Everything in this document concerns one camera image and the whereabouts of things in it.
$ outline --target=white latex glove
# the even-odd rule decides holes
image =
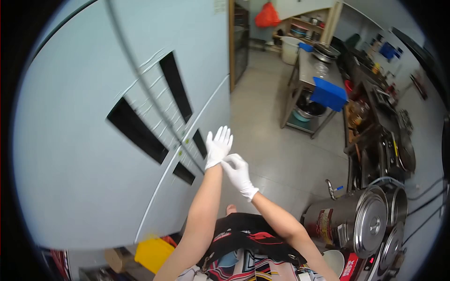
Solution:
[[[232,162],[236,169],[233,169],[227,162]],[[239,154],[230,154],[223,159],[221,164],[231,183],[247,198],[247,202],[251,202],[259,188],[254,187],[250,181],[248,163]]]
[[[227,126],[220,127],[217,130],[214,140],[212,139],[212,132],[209,132],[206,137],[208,155],[206,157],[205,170],[219,164],[228,155],[232,144],[233,135],[230,136],[230,129]]]

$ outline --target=refrigerator door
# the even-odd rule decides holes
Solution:
[[[151,198],[135,243],[179,232],[202,181],[203,173],[186,150],[178,148]]]
[[[194,160],[203,169],[206,165],[204,143],[208,132],[216,134],[220,126],[230,126],[230,76],[227,75],[207,101],[183,139]]]
[[[102,1],[64,24],[31,63],[12,157],[37,245],[100,249],[135,241],[179,143],[154,125],[160,118],[145,113],[151,104],[134,83]]]
[[[214,1],[114,0],[141,73],[178,134],[229,74],[228,9]]]

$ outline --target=gray floor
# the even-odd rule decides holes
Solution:
[[[312,202],[329,198],[325,179],[334,187],[346,186],[348,159],[342,113],[314,140],[300,130],[280,128],[291,70],[276,53],[250,51],[247,70],[231,94],[231,153],[248,162],[251,181],[262,194],[299,219]],[[258,214],[224,175],[219,217],[228,204]]]

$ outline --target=apron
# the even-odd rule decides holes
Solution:
[[[212,243],[197,265],[202,273],[207,273],[215,261],[239,249],[291,263],[297,270],[306,263],[305,258],[279,237],[261,215],[231,213],[216,221]]]

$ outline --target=forearm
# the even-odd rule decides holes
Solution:
[[[252,203],[273,230],[307,260],[312,270],[325,277],[327,281],[339,280],[325,262],[306,229],[295,217],[259,192],[253,197]]]
[[[252,200],[253,205],[264,217],[265,221],[284,239],[289,239],[299,232],[306,233],[305,228],[286,210],[257,192]]]
[[[214,236],[221,198],[222,167],[215,165],[205,176],[189,208],[186,229],[180,243],[155,276],[155,281],[175,280],[206,253]]]
[[[210,245],[221,199],[222,166],[215,165],[205,171],[205,176],[189,208],[184,235],[201,235]]]

